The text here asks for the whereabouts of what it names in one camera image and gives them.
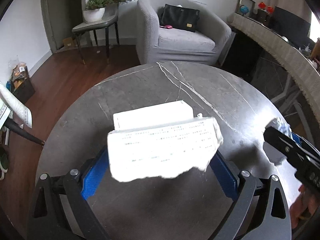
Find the person's right hand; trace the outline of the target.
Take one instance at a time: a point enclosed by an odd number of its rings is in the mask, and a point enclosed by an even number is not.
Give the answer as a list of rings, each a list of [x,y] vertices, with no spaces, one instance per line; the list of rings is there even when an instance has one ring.
[[[290,206],[291,228],[298,226],[302,213],[308,209],[313,215],[319,207],[319,194],[313,194],[305,185],[301,185],[298,189],[300,192],[295,202]]]

